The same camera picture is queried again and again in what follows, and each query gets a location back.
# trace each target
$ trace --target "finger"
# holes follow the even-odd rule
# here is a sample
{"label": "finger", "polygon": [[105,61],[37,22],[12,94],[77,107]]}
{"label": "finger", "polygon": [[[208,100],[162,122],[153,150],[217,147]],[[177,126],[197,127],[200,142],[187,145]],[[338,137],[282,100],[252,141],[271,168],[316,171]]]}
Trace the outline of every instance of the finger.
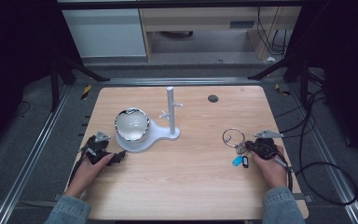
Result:
{"label": "finger", "polygon": [[284,151],[283,147],[277,146],[277,149],[278,149],[278,151],[280,151],[283,154],[283,151]]}
{"label": "finger", "polygon": [[104,166],[110,162],[110,160],[112,160],[112,157],[113,157],[113,153],[111,154],[108,154],[106,156],[104,156],[102,159],[100,159],[97,163],[95,163],[95,166],[99,167],[100,170],[102,168],[104,168]]}
{"label": "finger", "polygon": [[256,163],[264,162],[264,160],[261,159],[255,152],[251,151],[251,155],[252,155],[252,159],[253,159]]}
{"label": "finger", "polygon": [[85,163],[91,163],[89,157],[87,157],[87,156],[83,157],[82,163],[83,163],[83,162],[85,162]]}

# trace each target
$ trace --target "white cup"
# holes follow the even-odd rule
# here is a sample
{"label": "white cup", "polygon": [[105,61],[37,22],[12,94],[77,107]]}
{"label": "white cup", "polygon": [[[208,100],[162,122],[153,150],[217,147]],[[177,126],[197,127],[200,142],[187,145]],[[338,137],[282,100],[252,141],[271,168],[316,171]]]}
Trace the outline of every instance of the white cup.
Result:
{"label": "white cup", "polygon": [[128,108],[117,115],[115,128],[117,136],[124,140],[142,142],[148,136],[150,119],[141,109]]}

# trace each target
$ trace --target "wooden table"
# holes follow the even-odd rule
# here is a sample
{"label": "wooden table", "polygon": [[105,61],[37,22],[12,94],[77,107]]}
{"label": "wooden table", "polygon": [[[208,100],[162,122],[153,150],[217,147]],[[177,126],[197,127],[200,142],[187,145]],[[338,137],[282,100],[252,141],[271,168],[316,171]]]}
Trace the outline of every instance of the wooden table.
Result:
{"label": "wooden table", "polygon": [[[218,96],[217,103],[208,101]],[[127,153],[97,176],[84,199],[92,206],[89,218],[113,220],[227,220],[262,219],[262,198],[269,189],[250,159],[248,169],[233,166],[235,149],[226,146],[222,133],[241,129],[248,140],[265,129],[277,132],[269,103],[261,87],[175,87],[175,141],[156,142],[141,153]],[[165,87],[102,89],[86,131],[87,139],[102,131],[112,136],[107,151],[119,152],[114,121],[128,107],[139,107],[159,126],[168,113]],[[275,139],[282,146],[281,139]],[[294,177],[294,193],[300,189]],[[297,201],[304,217],[308,208]]]}

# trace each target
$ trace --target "person's arm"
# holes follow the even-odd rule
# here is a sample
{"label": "person's arm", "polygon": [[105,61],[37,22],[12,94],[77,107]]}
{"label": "person's arm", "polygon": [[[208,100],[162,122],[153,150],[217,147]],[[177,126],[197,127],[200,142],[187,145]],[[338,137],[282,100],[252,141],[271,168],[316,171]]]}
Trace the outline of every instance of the person's arm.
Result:
{"label": "person's arm", "polygon": [[78,167],[71,184],[57,201],[45,224],[86,223],[91,207],[79,198],[112,157],[113,154],[109,154],[94,165],[91,164],[89,159],[85,158]]}
{"label": "person's arm", "polygon": [[[283,154],[283,147],[278,147]],[[287,188],[286,170],[275,160],[264,161],[252,152],[252,158],[271,188],[263,199],[263,223],[305,223],[295,198]]]}

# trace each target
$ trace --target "black cable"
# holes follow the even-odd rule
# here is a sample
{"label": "black cable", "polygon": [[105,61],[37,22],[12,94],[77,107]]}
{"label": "black cable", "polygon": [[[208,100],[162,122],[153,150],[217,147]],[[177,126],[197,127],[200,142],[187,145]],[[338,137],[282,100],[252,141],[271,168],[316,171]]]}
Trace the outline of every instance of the black cable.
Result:
{"label": "black cable", "polygon": [[281,161],[286,165],[284,169],[286,170],[287,173],[287,188],[289,188],[290,192],[293,192],[293,177],[292,177],[293,170],[291,167],[289,167],[289,163],[284,158],[283,154],[275,147],[270,147],[267,144],[263,144],[263,143],[259,143],[259,144],[263,145],[263,147],[268,147],[270,150],[274,151],[281,159]]}
{"label": "black cable", "polygon": [[86,159],[84,155],[86,154],[86,150],[87,150],[87,149],[84,148],[84,147],[82,147],[80,150],[81,150],[81,155],[80,155],[79,160],[76,162],[76,164],[75,164],[75,166],[74,166],[74,169],[72,170],[71,176],[69,177],[68,187],[69,187],[69,185],[71,184],[72,180],[74,179],[75,174],[76,174],[76,171],[77,171],[77,169],[79,168],[81,162],[82,162],[84,159]]}
{"label": "black cable", "polygon": [[[300,135],[300,146],[299,146],[299,166],[300,166],[300,169],[298,172],[296,172],[296,175],[298,174],[301,174],[301,176],[303,177],[305,183],[307,184],[307,186],[310,188],[310,190],[312,190],[312,192],[314,192],[315,194],[317,194],[318,196],[320,196],[322,199],[326,200],[327,202],[331,203],[331,204],[335,204],[335,205],[349,205],[353,202],[355,202],[358,198],[358,188],[356,186],[356,184],[354,183],[353,179],[351,178],[351,176],[345,172],[343,169],[341,169],[340,167],[338,167],[337,165],[333,164],[333,163],[329,163],[329,162],[324,162],[324,161],[317,161],[317,162],[312,162],[306,166],[303,167],[303,164],[302,164],[302,145],[303,145],[303,140],[304,140],[304,131],[305,131],[305,128],[307,126],[307,123],[308,123],[308,120],[310,119],[310,113],[311,113],[311,110],[312,110],[312,106],[314,104],[314,100],[315,100],[315,97],[316,95],[321,92],[321,91],[318,91],[316,93],[314,93],[311,97],[310,97],[310,100],[309,100],[309,105],[308,105],[308,111],[307,111],[307,115],[306,115],[306,118],[305,118],[305,122],[303,124],[303,127],[301,129],[301,135]],[[340,170],[342,172],[342,174],[344,174],[352,183],[353,187],[354,187],[354,196],[353,196],[353,199],[351,199],[349,202],[346,202],[346,203],[342,203],[342,202],[336,202],[334,200],[331,200],[331,199],[328,199],[327,197],[324,197],[321,193],[319,193],[318,191],[316,191],[311,185],[310,183],[308,182],[307,178],[305,177],[305,174],[304,174],[304,170],[306,170],[307,168],[313,166],[313,165],[317,165],[317,164],[325,164],[325,165],[330,165],[330,166],[333,166],[335,168],[337,168],[338,170]]]}
{"label": "black cable", "polygon": [[28,105],[28,107],[25,109],[24,112],[22,112],[22,113],[20,113],[20,114],[18,114],[18,115],[14,115],[14,116],[13,116],[14,118],[26,114],[26,113],[30,110],[30,108],[31,108],[31,104],[30,104],[29,102],[26,102],[26,101],[21,101],[21,102],[22,102],[22,103],[26,103],[26,104]]}
{"label": "black cable", "polygon": [[279,30],[276,30],[276,31],[275,31],[275,34],[274,34],[274,37],[272,38],[272,49],[274,49],[274,50],[277,51],[277,52],[280,52],[281,55],[284,55],[285,48],[286,48],[287,30],[284,31],[283,44],[282,44],[282,45],[275,44],[275,39],[276,39],[278,33],[279,33]]}
{"label": "black cable", "polygon": [[[263,30],[264,36],[266,37],[266,40],[264,40],[263,36],[260,34],[259,26],[261,26],[261,29]],[[266,49],[267,49],[269,54],[271,54],[271,55],[282,55],[281,52],[276,52],[276,51],[273,50],[274,53],[272,53],[270,51],[270,49],[272,49],[272,47],[269,45],[269,38],[267,37],[266,30],[264,29],[263,24],[261,23],[261,20],[260,20],[260,7],[257,7],[257,33],[258,33],[258,36],[260,37],[261,41],[263,41],[264,46],[266,47]]]}
{"label": "black cable", "polygon": [[[315,121],[315,118],[312,116],[312,120],[313,120],[313,124],[312,124],[312,127],[310,127],[310,129],[308,129],[306,132],[304,132],[303,134],[307,134],[307,133],[310,133],[310,131],[313,130],[313,128],[315,127],[315,124],[316,124],[316,121]],[[298,134],[298,135],[291,135],[291,136],[284,136],[282,137],[282,139],[287,139],[287,138],[294,138],[294,137],[299,137],[301,136],[301,134]]]}
{"label": "black cable", "polygon": [[[311,106],[310,101],[313,102],[314,97],[315,97],[317,94],[321,93],[321,92],[322,92],[322,90],[317,91],[317,92],[315,92],[314,94],[312,94],[312,96],[310,97],[310,99],[309,99],[307,105],[305,105],[305,107],[306,107],[306,108],[309,108],[309,107]],[[287,130],[284,130],[284,131],[281,131],[280,133],[288,133],[288,132],[290,132],[290,131],[292,131],[292,130],[294,130],[294,129],[297,129],[298,127],[300,127],[301,125],[303,125],[303,124],[306,122],[307,119],[308,119],[308,118],[307,118],[307,116],[306,116],[306,117],[303,118],[303,119],[301,120],[301,122],[299,122],[295,127],[290,128],[290,129],[287,129]]]}
{"label": "black cable", "polygon": [[[318,101],[320,101],[320,100],[322,100],[322,99],[324,99],[324,98],[325,98],[325,96],[322,96],[322,97],[316,99],[316,100],[315,100],[315,103],[318,102]],[[289,111],[286,111],[286,112],[284,112],[284,113],[281,113],[280,115],[275,116],[274,118],[276,119],[276,118],[278,118],[278,117],[280,117],[280,116],[289,114],[289,113],[291,113],[291,112],[293,112],[293,111],[295,111],[295,110],[301,108],[302,106],[303,106],[303,105],[299,105],[299,106],[297,106],[296,108],[293,108],[293,109],[291,109],[291,110],[289,110]]]}
{"label": "black cable", "polygon": [[[344,174],[351,182],[353,188],[354,188],[354,196],[353,198],[346,202],[346,203],[342,203],[342,202],[336,202],[336,201],[333,201],[331,199],[328,199],[326,197],[324,197],[321,193],[319,193],[317,190],[315,190],[311,185],[310,183],[308,182],[308,180],[306,178],[304,178],[304,171],[308,168],[310,168],[311,166],[315,166],[315,165],[329,165],[329,166],[332,166],[336,169],[338,169],[340,172],[342,172],[342,174]],[[342,206],[346,206],[346,205],[350,205],[351,203],[354,203],[357,198],[358,198],[358,187],[357,185],[355,184],[354,180],[351,178],[351,176],[345,171],[343,170],[342,168],[340,168],[339,166],[333,164],[333,163],[330,163],[330,162],[325,162],[325,161],[316,161],[316,162],[312,162],[304,167],[302,167],[299,171],[296,172],[296,175],[298,174],[302,174],[303,175],[303,178],[304,178],[304,181],[306,182],[306,184],[308,185],[308,187],[310,188],[310,190],[312,190],[315,194],[317,194],[319,197],[321,197],[322,199],[324,199],[325,201],[329,202],[329,203],[332,203],[332,204],[335,204],[335,205],[342,205]]]}

